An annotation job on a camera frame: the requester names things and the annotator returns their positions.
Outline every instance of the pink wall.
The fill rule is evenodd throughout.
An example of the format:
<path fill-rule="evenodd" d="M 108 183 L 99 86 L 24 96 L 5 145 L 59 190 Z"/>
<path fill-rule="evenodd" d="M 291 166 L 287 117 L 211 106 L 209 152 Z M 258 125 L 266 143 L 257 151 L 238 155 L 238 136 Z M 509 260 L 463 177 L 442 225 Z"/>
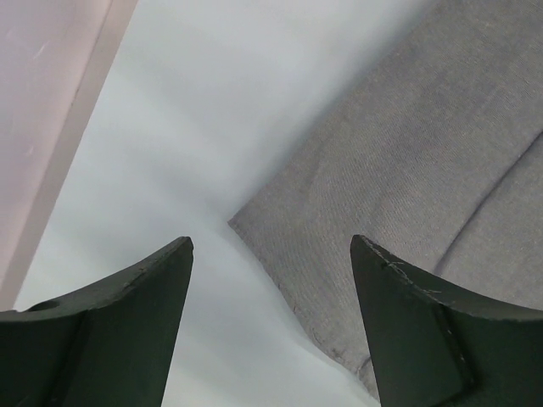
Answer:
<path fill-rule="evenodd" d="M 0 2 L 0 310 L 25 279 L 136 2 Z"/>

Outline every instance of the scratch mark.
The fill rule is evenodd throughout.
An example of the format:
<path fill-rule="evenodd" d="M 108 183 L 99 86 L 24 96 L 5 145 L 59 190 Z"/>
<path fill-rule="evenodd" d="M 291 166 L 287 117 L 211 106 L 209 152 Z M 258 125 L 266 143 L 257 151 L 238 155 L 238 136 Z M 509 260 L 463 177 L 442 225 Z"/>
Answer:
<path fill-rule="evenodd" d="M 28 401 L 28 398 L 29 398 L 29 397 L 30 397 L 30 396 L 26 396 L 26 397 L 25 397 L 24 399 L 22 399 L 19 403 L 17 403 L 17 405 L 15 405 L 15 407 L 23 407 L 23 406 L 26 404 L 26 402 Z"/>
<path fill-rule="evenodd" d="M 9 29 L 9 31 L 6 33 L 5 39 L 12 42 L 16 47 L 24 49 L 28 53 L 31 51 L 28 45 L 15 34 L 14 28 Z"/>
<path fill-rule="evenodd" d="M 45 48 L 49 45 L 50 43 L 50 40 L 47 40 L 43 43 L 43 45 L 40 47 L 40 49 L 37 50 L 37 53 L 34 54 L 34 56 L 32 57 L 32 59 L 38 59 L 40 58 L 40 55 L 42 55 L 43 51 L 45 50 Z"/>

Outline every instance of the gray cushion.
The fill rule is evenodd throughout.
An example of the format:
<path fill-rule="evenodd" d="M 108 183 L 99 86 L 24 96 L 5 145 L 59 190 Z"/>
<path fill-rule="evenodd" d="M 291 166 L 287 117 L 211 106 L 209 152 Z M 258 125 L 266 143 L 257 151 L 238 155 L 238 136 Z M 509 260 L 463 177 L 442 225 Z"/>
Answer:
<path fill-rule="evenodd" d="M 543 307 L 543 0 L 442 0 L 231 221 L 317 346 L 376 394 L 354 234 Z"/>

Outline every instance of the black plastic piece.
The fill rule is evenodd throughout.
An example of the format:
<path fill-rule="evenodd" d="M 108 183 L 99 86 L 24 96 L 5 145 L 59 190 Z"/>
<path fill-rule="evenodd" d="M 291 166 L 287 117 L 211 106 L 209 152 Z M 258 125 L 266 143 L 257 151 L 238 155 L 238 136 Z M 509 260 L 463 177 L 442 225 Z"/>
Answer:
<path fill-rule="evenodd" d="M 543 406 L 542 311 L 470 292 L 361 236 L 350 252 L 383 407 Z"/>
<path fill-rule="evenodd" d="M 81 290 L 0 313 L 0 406 L 160 406 L 192 264 L 182 237 Z"/>

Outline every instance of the upholstered surface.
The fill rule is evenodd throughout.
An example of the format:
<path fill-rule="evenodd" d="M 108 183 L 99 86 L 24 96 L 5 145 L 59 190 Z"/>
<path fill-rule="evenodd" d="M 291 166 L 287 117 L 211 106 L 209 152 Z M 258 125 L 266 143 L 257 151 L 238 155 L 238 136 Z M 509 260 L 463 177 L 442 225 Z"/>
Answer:
<path fill-rule="evenodd" d="M 314 343 L 373 394 L 352 235 L 543 308 L 542 22 L 542 1 L 441 1 L 231 221 Z"/>

